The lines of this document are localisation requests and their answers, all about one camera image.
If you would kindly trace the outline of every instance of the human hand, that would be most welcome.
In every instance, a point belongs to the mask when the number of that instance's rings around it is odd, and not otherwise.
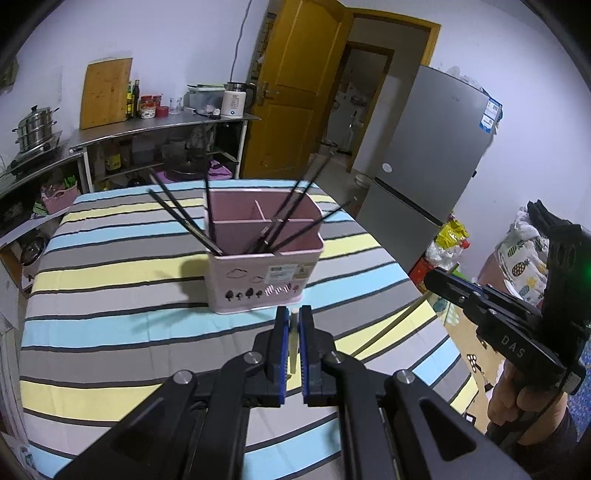
[[[503,425],[506,421],[516,420],[519,408],[524,411],[541,411],[556,395],[556,389],[541,391],[534,387],[525,387],[516,392],[514,384],[522,382],[523,378],[523,374],[506,360],[501,379],[496,384],[488,404],[488,418],[492,423]],[[548,410],[521,436],[518,443],[533,445],[548,438],[564,417],[566,401],[566,393],[559,395]]]

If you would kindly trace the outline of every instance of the kettle handle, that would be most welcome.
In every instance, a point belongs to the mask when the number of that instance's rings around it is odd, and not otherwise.
[[[245,109],[252,107],[252,105],[254,105],[256,102],[256,83],[252,83],[252,82],[247,83],[246,89],[252,91],[252,96],[251,96],[251,101],[248,103],[248,105],[244,105]]]

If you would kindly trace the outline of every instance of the white kettle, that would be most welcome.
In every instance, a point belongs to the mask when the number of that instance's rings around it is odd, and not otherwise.
[[[224,85],[222,116],[236,118],[244,115],[244,109],[250,108],[256,99],[256,85],[253,83],[229,82]],[[251,90],[252,96],[246,104],[246,91]]]

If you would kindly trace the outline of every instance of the gray refrigerator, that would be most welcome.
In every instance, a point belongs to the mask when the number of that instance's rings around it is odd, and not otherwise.
[[[501,106],[421,66],[357,221],[409,272],[447,221],[492,140]]]

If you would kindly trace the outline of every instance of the metal bolt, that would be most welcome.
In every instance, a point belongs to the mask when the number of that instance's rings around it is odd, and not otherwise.
[[[335,351],[328,352],[325,355],[326,361],[330,362],[331,364],[341,364],[343,362],[343,356]]]
[[[410,370],[401,370],[396,373],[396,379],[400,383],[406,383],[407,385],[413,383],[415,378],[414,373]]]
[[[244,354],[244,361],[247,364],[256,365],[262,360],[262,355],[259,352],[246,352]]]
[[[179,385],[188,384],[193,378],[193,374],[189,370],[179,370],[173,375],[173,380]]]

